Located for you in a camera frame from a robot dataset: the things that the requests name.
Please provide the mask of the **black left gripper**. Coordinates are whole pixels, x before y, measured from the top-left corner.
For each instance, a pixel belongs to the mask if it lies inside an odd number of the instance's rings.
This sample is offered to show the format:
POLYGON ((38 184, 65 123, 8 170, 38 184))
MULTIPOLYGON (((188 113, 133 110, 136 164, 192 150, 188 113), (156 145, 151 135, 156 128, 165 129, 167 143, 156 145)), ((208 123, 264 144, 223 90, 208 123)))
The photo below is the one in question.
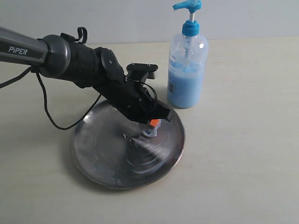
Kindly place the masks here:
POLYGON ((93 87, 104 96, 111 106, 115 107, 127 119, 149 124, 151 129, 158 129, 161 120, 171 121, 171 109, 158 101, 157 96, 152 98, 143 84, 126 81, 122 84, 108 81, 93 87))

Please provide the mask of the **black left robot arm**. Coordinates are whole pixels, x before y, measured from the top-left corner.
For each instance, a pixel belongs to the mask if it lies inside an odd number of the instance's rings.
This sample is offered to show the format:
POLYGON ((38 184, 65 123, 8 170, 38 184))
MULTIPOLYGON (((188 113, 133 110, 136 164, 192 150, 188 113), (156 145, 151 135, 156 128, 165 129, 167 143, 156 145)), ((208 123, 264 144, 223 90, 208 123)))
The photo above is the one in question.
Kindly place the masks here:
POLYGON ((80 88, 93 88, 127 119, 149 124, 154 119, 170 121, 171 110, 157 99, 147 79, 154 79, 158 66, 131 63, 123 68, 112 50, 86 46, 87 30, 78 36, 62 33, 35 39, 12 30, 0 30, 0 59, 25 64, 19 76, 1 84, 6 87, 32 72, 42 77, 73 82, 80 88))

